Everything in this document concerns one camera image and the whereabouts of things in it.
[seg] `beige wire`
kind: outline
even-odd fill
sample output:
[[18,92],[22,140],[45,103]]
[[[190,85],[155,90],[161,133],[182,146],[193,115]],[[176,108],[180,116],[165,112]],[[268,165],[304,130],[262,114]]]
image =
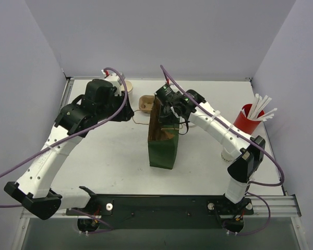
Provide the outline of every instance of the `beige wire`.
[[[142,111],[142,112],[147,112],[147,111],[149,111],[149,112],[150,112],[151,109],[137,109],[137,110],[134,111],[134,113],[137,112],[137,111]],[[134,121],[135,124],[149,125],[149,123],[136,122],[135,119],[134,119],[134,116],[132,116],[132,121]],[[162,128],[161,130],[174,130],[174,129],[175,129],[175,130],[180,130],[180,129],[182,129],[182,128],[183,128],[183,125],[180,124],[180,128],[178,128],[178,129],[177,129],[177,128]]]

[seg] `gray wall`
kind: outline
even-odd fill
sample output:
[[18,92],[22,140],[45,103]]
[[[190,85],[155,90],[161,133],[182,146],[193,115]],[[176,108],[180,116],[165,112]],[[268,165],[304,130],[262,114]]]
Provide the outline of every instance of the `gray wall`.
[[68,76],[252,77],[295,0],[26,0]]
[[313,249],[313,0],[297,0],[254,77],[279,108],[267,122],[285,187],[296,194]]
[[[49,134],[65,78],[24,0],[0,0],[0,173],[36,153]],[[4,191],[26,169],[0,180]],[[10,249],[21,209],[0,209],[0,249]]]

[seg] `tabletop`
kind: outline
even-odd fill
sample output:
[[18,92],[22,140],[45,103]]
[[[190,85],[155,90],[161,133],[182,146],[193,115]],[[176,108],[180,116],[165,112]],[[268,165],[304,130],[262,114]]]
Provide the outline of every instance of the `tabletop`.
[[[75,80],[69,103],[85,92],[92,79]],[[153,95],[163,80],[130,80],[133,96],[130,104],[138,109],[142,95]],[[185,90],[194,89],[230,122],[241,108],[251,103],[253,91],[250,82],[179,81]],[[149,116],[135,113],[135,120],[149,122]],[[271,154],[270,143],[263,123],[253,136],[266,140],[266,150]],[[148,126],[128,122],[108,122],[90,131],[71,152],[55,177],[53,188],[86,186],[99,194],[132,195],[222,195],[230,176],[228,162],[221,158],[222,146],[199,127],[180,135],[178,151],[172,170],[149,166],[147,146]],[[277,183],[279,173],[267,157],[254,174],[258,182]],[[250,192],[257,195],[283,195],[278,187],[251,185]]]

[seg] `red cup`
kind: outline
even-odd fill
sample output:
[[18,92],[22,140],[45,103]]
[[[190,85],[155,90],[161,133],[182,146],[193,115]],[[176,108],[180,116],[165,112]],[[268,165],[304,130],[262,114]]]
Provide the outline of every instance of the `red cup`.
[[[248,116],[248,113],[250,111],[252,104],[246,104],[242,107],[242,109],[245,110],[246,116]],[[263,116],[264,111],[262,110],[258,117]],[[252,121],[249,120],[247,117],[244,116],[244,114],[240,111],[238,117],[235,119],[235,122],[233,123],[234,126],[236,126],[238,129],[244,131],[247,134],[252,134],[256,127],[260,124],[261,121]]]

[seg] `white table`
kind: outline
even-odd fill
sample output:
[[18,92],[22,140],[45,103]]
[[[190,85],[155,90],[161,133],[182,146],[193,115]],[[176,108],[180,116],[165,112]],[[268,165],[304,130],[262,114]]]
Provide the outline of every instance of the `white table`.
[[[75,80],[69,102],[85,92],[89,80]],[[134,86],[130,100],[138,109],[139,97],[153,95],[164,81],[130,80]],[[179,81],[184,89],[194,89],[221,115],[233,122],[243,105],[252,102],[249,82]],[[136,112],[136,121],[148,122],[149,117]],[[270,143],[263,124],[254,132]],[[180,136],[176,162],[172,170],[149,166],[147,147],[148,126],[129,122],[108,122],[90,131],[71,152],[58,172],[52,187],[74,188],[84,185],[99,194],[172,194],[222,195],[229,175],[229,163],[221,158],[222,146],[199,127]],[[275,165],[264,158],[256,181],[277,183]],[[282,188],[251,185],[250,192],[258,195],[283,195]]]

